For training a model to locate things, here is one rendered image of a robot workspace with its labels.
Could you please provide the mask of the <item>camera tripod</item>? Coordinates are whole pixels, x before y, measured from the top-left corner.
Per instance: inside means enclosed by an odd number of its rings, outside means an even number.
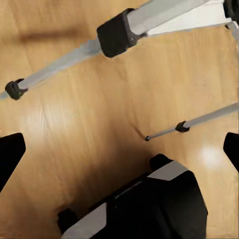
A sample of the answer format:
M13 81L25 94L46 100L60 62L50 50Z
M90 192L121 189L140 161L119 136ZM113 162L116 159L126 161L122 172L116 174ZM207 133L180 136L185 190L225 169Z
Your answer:
M226 25L227 24L227 25ZM137 40L165 34L222 27L230 30L239 46L239 0L149 0L128 8L97 28L98 36L28 78L11 81L0 94L0 101L20 99L28 88L58 74L100 52L115 57L137 44ZM189 127L239 112L239 102L198 118L183 121L172 128L147 136L152 138L173 132L189 131Z

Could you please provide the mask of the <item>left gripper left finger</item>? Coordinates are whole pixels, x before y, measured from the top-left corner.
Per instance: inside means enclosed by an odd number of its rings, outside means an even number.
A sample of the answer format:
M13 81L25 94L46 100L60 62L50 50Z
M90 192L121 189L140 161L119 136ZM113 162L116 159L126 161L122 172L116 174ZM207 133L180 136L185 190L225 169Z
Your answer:
M0 138L0 192L26 151L21 132Z

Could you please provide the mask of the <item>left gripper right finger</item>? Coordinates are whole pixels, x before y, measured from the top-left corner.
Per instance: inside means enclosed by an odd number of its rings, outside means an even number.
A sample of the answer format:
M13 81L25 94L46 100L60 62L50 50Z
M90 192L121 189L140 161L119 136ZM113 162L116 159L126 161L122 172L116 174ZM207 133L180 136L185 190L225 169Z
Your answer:
M228 132L223 150L239 172L239 134Z

